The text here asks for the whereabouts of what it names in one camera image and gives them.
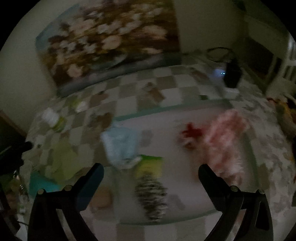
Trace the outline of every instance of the pink fluffy cloth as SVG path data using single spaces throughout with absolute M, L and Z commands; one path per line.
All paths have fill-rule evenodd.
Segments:
M 235 144 L 247 128 L 247 121 L 235 109 L 230 109 L 202 127 L 200 137 L 190 137 L 193 175 L 198 177 L 199 166 L 208 164 L 228 185 L 241 185 L 244 171 Z M 180 137 L 183 143 L 188 143 L 184 132 Z

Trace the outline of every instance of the patterned tablecloth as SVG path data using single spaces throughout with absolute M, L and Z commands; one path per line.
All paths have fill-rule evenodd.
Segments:
M 184 56 L 183 65 L 120 76 L 87 87 L 68 97 L 52 99 L 38 110 L 27 141 L 32 141 L 35 148 L 41 145 L 40 164 L 44 167 L 44 174 L 52 164 L 52 147 L 61 137 L 69 138 L 84 167 L 91 167 L 98 160 L 107 167 L 109 164 L 102 143 L 95 143 L 87 131 L 92 113 L 111 112 L 118 117 L 159 106 L 221 99 L 218 88 L 210 80 L 212 73 L 212 67 L 201 61 L 197 54 L 192 54 Z M 160 104 L 143 94 L 142 88 L 148 82 L 152 82 L 165 97 Z M 295 191 L 295 163 L 290 160 L 291 147 L 277 124 L 274 109 L 252 83 L 248 74 L 244 73 L 238 89 L 240 95 L 231 103 L 251 123 L 251 145 L 257 159 L 260 187 L 266 191 L 275 226 L 285 219 Z M 86 111 L 79 114 L 75 114 L 68 107 L 76 96 L 89 105 Z M 67 120 L 62 133 L 54 133 L 41 121 L 42 111 L 49 106 Z M 21 173 L 27 184 L 31 170 L 32 163 L 25 160 Z M 221 215 L 216 213 L 168 225 L 125 226 L 117 224 L 109 214 L 93 213 L 89 208 L 81 214 L 97 238 L 105 241 L 204 240 Z

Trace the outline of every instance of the wall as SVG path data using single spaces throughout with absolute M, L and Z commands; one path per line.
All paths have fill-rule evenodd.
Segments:
M 79 0 L 41 0 L 15 27 L 0 52 L 0 109 L 28 131 L 35 108 L 55 93 L 35 50 L 36 36 Z M 174 0 L 183 52 L 231 44 L 242 15 L 231 0 Z

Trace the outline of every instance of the bottle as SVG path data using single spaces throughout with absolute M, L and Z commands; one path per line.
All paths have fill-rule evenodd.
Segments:
M 55 131 L 61 132 L 66 125 L 64 117 L 59 116 L 58 113 L 54 112 L 52 108 L 48 107 L 42 114 L 41 117 L 48 125 Z

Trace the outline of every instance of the floral painting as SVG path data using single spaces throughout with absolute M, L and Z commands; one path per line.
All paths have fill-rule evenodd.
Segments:
M 180 61 L 172 0 L 82 2 L 50 23 L 36 38 L 36 48 L 57 87 L 67 89 L 64 95 Z

